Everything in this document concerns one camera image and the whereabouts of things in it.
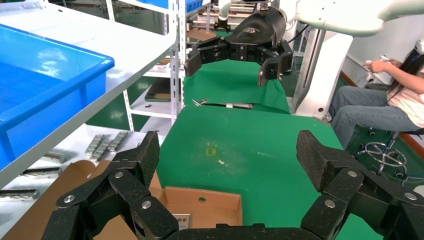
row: cable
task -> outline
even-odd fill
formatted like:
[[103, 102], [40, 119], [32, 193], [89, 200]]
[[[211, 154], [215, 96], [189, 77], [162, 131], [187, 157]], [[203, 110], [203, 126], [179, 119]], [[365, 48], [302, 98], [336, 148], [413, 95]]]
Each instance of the cable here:
[[300, 35], [302, 35], [302, 33], [306, 30], [307, 27], [309, 27], [309, 24], [306, 24], [306, 26], [302, 30], [300, 30], [300, 32], [297, 33], [296, 36], [294, 36], [292, 39], [290, 39], [290, 41], [288, 41], [287, 43], [289, 44], [289, 43], [293, 42], [295, 39], [297, 39]]

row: green cloth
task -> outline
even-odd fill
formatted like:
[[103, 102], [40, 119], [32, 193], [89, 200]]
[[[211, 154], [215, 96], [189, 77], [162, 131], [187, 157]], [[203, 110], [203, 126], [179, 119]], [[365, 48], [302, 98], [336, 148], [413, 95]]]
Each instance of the green cloth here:
[[[162, 144], [157, 173], [163, 187], [241, 194], [244, 225], [299, 227], [320, 195], [296, 158], [305, 129], [322, 144], [341, 148], [331, 127], [310, 117], [187, 106]], [[351, 215], [338, 239], [382, 238]]]
[[184, 79], [184, 104], [208, 100], [208, 104], [261, 104], [290, 114], [286, 93], [276, 79], [258, 86], [260, 66], [256, 62], [224, 60], [204, 64]]

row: open cardboard box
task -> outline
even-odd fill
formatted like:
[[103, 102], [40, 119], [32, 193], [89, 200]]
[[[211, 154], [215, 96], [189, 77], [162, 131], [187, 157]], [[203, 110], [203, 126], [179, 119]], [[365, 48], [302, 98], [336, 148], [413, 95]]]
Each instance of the open cardboard box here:
[[[47, 191], [32, 205], [2, 240], [40, 240], [56, 200], [100, 175], [110, 161], [102, 160], [97, 167], [87, 160], [70, 164]], [[214, 228], [216, 224], [242, 225], [242, 199], [238, 194], [180, 187], [161, 188], [155, 174], [149, 188], [151, 195], [173, 214], [191, 214], [190, 228]], [[95, 240], [137, 240], [120, 216], [110, 220]]]

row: metal bracket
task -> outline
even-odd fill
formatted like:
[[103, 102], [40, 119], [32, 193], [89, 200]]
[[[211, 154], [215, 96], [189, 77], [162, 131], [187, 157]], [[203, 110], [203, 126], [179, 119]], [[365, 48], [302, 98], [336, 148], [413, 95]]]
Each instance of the metal bracket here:
[[34, 200], [39, 191], [37, 189], [2, 189], [0, 190], [1, 201]]

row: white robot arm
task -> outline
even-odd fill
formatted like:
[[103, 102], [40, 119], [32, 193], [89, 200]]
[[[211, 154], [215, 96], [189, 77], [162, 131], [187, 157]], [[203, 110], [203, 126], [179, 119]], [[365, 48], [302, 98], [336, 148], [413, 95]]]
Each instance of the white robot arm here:
[[[231, 2], [239, 0], [219, 0], [220, 21], [227, 21]], [[424, 14], [424, 0], [280, 0], [279, 9], [287, 25], [297, 20], [316, 29], [369, 37], [378, 33], [384, 22]]]

